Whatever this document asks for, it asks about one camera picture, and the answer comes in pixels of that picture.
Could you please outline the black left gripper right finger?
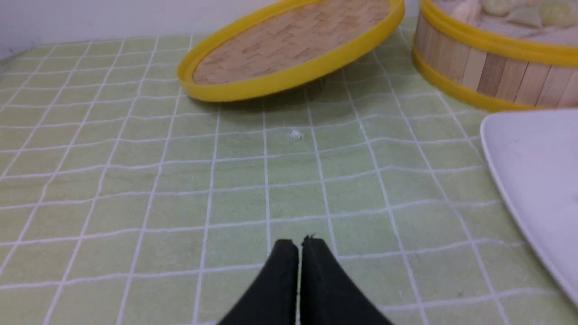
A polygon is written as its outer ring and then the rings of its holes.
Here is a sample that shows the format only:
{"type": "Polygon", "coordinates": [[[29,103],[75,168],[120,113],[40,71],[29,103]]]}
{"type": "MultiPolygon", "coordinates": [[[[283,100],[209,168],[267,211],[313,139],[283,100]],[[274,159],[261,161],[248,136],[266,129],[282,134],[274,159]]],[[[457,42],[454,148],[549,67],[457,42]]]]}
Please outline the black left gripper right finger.
{"type": "Polygon", "coordinates": [[[391,325],[341,268],[323,239],[302,242],[302,325],[391,325]]]}

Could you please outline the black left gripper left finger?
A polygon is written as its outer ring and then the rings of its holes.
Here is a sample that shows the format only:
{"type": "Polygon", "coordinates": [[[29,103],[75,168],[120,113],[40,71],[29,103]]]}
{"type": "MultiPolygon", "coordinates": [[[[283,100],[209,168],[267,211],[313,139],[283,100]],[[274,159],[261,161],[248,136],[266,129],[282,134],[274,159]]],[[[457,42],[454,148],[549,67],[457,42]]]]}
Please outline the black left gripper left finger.
{"type": "Polygon", "coordinates": [[[291,239],[278,239],[248,290],[219,325],[294,325],[299,253],[291,239]]]}

